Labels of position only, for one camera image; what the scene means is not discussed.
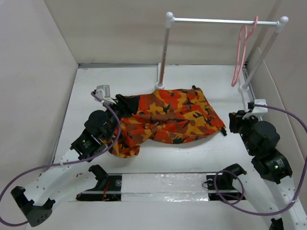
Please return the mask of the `orange camouflage trousers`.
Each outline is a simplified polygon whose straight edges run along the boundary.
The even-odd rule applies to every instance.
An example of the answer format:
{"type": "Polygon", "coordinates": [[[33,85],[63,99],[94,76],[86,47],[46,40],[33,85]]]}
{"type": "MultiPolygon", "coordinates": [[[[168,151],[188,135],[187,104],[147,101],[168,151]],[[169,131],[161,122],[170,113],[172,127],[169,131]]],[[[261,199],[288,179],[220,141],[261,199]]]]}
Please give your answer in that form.
{"type": "Polygon", "coordinates": [[[140,145],[151,139],[164,144],[189,143],[221,132],[226,126],[209,104],[202,90],[155,90],[150,94],[129,96],[136,100],[136,114],[121,118],[121,127],[107,144],[109,152],[130,158],[140,152],[140,145]]]}

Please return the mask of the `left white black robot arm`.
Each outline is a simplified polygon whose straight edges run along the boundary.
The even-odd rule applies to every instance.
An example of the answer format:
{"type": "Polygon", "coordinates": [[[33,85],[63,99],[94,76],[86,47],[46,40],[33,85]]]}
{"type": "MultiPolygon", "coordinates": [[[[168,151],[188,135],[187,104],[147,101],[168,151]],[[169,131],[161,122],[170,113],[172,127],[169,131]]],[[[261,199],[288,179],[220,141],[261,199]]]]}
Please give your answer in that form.
{"type": "Polygon", "coordinates": [[[58,162],[28,170],[46,169],[32,183],[11,190],[31,227],[46,221],[59,203],[87,189],[102,190],[107,184],[108,174],[94,159],[114,149],[123,132],[120,121],[137,113],[140,97],[117,94],[112,99],[102,90],[91,94],[106,110],[89,115],[85,129],[58,162]]]}

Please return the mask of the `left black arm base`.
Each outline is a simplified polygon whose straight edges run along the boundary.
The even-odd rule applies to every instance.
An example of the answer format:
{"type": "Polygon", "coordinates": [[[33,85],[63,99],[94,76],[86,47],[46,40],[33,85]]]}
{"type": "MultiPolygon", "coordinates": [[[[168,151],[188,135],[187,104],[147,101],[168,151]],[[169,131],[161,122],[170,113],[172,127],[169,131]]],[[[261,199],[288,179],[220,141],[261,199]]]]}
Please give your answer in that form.
{"type": "Polygon", "coordinates": [[[122,174],[108,174],[101,166],[89,168],[96,179],[96,185],[76,196],[77,201],[121,201],[122,174]]]}

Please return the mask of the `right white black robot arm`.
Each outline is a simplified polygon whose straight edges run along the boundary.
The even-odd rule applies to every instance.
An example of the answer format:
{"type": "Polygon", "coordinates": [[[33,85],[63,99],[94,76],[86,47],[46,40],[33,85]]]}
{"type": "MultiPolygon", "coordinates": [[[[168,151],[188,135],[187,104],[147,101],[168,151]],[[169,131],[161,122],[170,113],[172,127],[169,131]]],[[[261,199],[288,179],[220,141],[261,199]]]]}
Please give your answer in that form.
{"type": "Polygon", "coordinates": [[[247,113],[244,110],[230,113],[229,129],[240,135],[248,154],[252,156],[254,169],[274,200],[269,200],[259,185],[244,172],[240,172],[239,176],[234,172],[224,174],[223,186],[242,192],[256,210],[256,215],[263,218],[269,229],[305,230],[307,215],[299,200],[299,193],[306,169],[302,172],[298,186],[295,186],[291,166],[276,148],[280,135],[274,125],[259,120],[258,115],[260,113],[247,113]]]}

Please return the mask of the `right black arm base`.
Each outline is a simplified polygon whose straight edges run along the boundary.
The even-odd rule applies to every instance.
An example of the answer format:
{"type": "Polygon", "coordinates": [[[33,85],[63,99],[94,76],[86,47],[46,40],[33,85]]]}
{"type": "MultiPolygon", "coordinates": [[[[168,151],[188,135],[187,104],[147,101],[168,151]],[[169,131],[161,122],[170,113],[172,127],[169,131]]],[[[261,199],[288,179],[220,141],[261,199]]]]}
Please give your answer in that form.
{"type": "MultiPolygon", "coordinates": [[[[237,163],[224,168],[224,170],[228,170],[234,173],[236,176],[247,173],[237,163]]],[[[213,184],[214,175],[215,174],[207,174],[206,180],[202,183],[202,187],[208,190],[208,197],[210,201],[217,201],[217,200],[222,201],[222,199],[218,196],[214,188],[213,184]]],[[[232,186],[232,182],[234,179],[235,179],[234,176],[227,172],[218,173],[216,178],[217,188],[220,190],[221,195],[227,201],[238,202],[240,198],[241,200],[245,200],[245,197],[242,196],[242,194],[232,186]]]]}

